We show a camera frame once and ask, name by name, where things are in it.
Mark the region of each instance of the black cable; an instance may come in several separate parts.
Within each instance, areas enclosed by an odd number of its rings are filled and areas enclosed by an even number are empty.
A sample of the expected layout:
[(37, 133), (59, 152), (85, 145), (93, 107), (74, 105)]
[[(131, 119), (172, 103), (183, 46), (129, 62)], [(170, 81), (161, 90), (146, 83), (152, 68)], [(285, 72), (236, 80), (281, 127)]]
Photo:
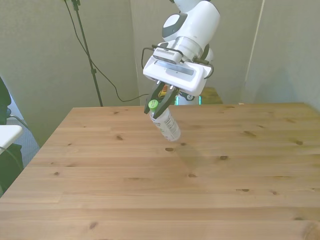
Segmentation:
[(212, 74), (214, 74), (214, 71), (215, 71), (215, 67), (211, 63), (208, 63), (208, 65), (211, 67), (211, 72), (204, 79), (210, 78), (212, 76)]
[(145, 47), (143, 50), (142, 50), (142, 57), (141, 57), (141, 67), (142, 67), (142, 70), (145, 68), (144, 67), (144, 55), (145, 55), (145, 50), (151, 50), (153, 51), (154, 49), (152, 47)]
[(203, 60), (201, 58), (197, 58), (197, 57), (194, 57), (193, 58), (193, 61), (197, 64), (203, 64), (203, 65), (207, 65), (207, 66), (210, 66), (211, 67), (211, 71), (210, 73), (208, 74), (208, 76), (206, 76), (204, 79), (208, 79), (212, 76), (212, 74), (214, 74), (214, 71), (215, 71), (215, 67), (207, 60)]
[(67, 4), (67, 0), (64, 0), (64, 3), (65, 3), (65, 5), (66, 5), (66, 8), (67, 8), (67, 10), (68, 10), (68, 12), (69, 12), (69, 15), (70, 15), (75, 36), (76, 36), (76, 38), (78, 39), (78, 41), (79, 41), (79, 43), (80, 43), (83, 51), (84, 51), (85, 54), (88, 56), (88, 58), (91, 60), (92, 65), (95, 66), (95, 68), (98, 70), (98, 72), (99, 72), (100, 74), (102, 74), (102, 76), (104, 76), (105, 79), (107, 79), (107, 80), (109, 81), (109, 83), (114, 87), (114, 90), (115, 90), (115, 93), (116, 93), (117, 98), (118, 98), (121, 102), (127, 103), (127, 102), (131, 102), (131, 101), (133, 101), (133, 100), (139, 99), (139, 98), (141, 98), (141, 97), (143, 97), (143, 96), (149, 95), (149, 94), (142, 94), (142, 95), (137, 96), (137, 97), (135, 97), (135, 98), (133, 98), (133, 99), (130, 99), (130, 100), (122, 100), (122, 99), (121, 99), (121, 97), (120, 97), (119, 94), (118, 94), (118, 89), (117, 89), (117, 87), (116, 87), (116, 86), (114, 85), (114, 83), (97, 67), (97, 65), (94, 63), (94, 61), (92, 61), (90, 55), (87, 53), (84, 45), (82, 44), (82, 42), (81, 42), (81, 40), (80, 40), (80, 38), (79, 38), (79, 36), (78, 36), (77, 29), (76, 29), (76, 26), (75, 26), (75, 22), (74, 22), (74, 19), (73, 19), (72, 15), (71, 15), (69, 6), (68, 6), (68, 4)]
[(15, 155), (13, 155), (13, 153), (11, 151), (9, 151), (8, 149), (0, 146), (0, 149), (2, 149), (3, 151), (7, 152), (16, 162), (16, 164), (19, 166), (20, 170), (22, 171), (24, 169), (23, 166), (20, 165), (18, 158), (16, 158)]

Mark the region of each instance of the table surface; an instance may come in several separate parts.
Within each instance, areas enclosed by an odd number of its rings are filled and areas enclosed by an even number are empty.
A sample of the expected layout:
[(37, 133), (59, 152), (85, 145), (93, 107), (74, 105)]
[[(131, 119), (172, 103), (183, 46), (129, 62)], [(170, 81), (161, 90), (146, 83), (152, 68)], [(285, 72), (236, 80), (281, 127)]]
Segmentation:
[(6, 240), (320, 239), (320, 116), (304, 104), (74, 108), (0, 199)]
[(18, 125), (0, 125), (0, 147), (7, 149), (14, 141), (20, 137), (23, 129)]

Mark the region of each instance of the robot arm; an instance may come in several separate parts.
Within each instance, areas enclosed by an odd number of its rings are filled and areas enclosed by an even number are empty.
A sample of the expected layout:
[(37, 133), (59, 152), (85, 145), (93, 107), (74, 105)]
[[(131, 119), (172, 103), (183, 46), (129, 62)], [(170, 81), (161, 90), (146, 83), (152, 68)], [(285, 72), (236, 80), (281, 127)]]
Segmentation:
[(199, 96), (207, 78), (213, 73), (210, 63), (213, 52), (209, 42), (219, 24), (218, 10), (206, 0), (174, 0), (174, 3), (181, 13), (167, 19), (162, 29), (165, 42), (152, 46), (153, 55), (143, 69), (147, 78), (156, 81), (153, 92), (146, 100), (146, 114), (150, 111), (148, 103), (156, 98), (160, 86), (170, 86), (154, 113), (155, 119), (166, 110), (179, 91)]

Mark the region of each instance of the white wall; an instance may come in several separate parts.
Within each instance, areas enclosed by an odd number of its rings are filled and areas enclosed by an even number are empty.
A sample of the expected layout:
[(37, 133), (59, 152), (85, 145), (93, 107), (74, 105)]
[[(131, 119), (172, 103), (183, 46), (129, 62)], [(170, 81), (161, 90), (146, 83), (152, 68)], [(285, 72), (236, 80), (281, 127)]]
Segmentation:
[(265, 0), (244, 102), (305, 102), (320, 110), (319, 10), (319, 0)]
[[(245, 81), (257, 29), (262, 0), (212, 0), (221, 14), (220, 25), (210, 42), (215, 73), (207, 86), (215, 87), (224, 103), (238, 103)], [(169, 0), (130, 0), (139, 93), (149, 93), (152, 81), (142, 74), (141, 53), (151, 44), (163, 42), (166, 19), (179, 12)], [(145, 61), (150, 57), (146, 51)]]
[[(137, 97), (129, 0), (81, 0), (79, 8), (92, 59), (121, 97)], [(73, 107), (99, 105), (88, 58), (63, 0), (0, 0), (0, 19), (0, 74), (41, 146)], [(120, 102), (97, 78), (105, 106), (139, 104)]]

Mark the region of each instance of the wood knot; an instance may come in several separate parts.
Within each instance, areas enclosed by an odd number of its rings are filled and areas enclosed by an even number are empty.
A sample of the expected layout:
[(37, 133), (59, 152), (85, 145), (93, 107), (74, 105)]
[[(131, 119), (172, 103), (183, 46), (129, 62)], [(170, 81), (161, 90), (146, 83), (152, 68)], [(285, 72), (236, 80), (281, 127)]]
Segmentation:
[(131, 181), (139, 181), (139, 180), (141, 180), (140, 177), (129, 177), (128, 179), (131, 180)]
[(193, 173), (189, 173), (189, 174), (188, 174), (188, 177), (189, 177), (189, 178), (197, 178), (198, 176), (195, 175), (195, 174), (193, 174)]
[(302, 145), (304, 144), (304, 142), (297, 140), (297, 141), (295, 141), (295, 144), (297, 144), (297, 145), (299, 145), (299, 146), (302, 146)]
[(256, 137), (257, 135), (255, 135), (253, 132), (251, 132), (251, 131), (244, 131), (243, 132), (244, 134), (246, 134), (247, 136), (249, 136), (249, 137)]
[(241, 192), (249, 192), (250, 189), (237, 189), (237, 191), (241, 191)]
[(228, 156), (221, 156), (220, 160), (227, 160), (229, 157)]
[(98, 222), (94, 221), (90, 224), (89, 229), (94, 229), (98, 225)]
[(295, 124), (296, 121), (294, 121), (293, 119), (291, 118), (285, 118), (285, 120), (288, 122), (288, 123), (292, 123), (292, 124)]
[(174, 149), (173, 149), (172, 147), (167, 147), (165, 150), (166, 150), (167, 152), (173, 152), (173, 151), (174, 151)]

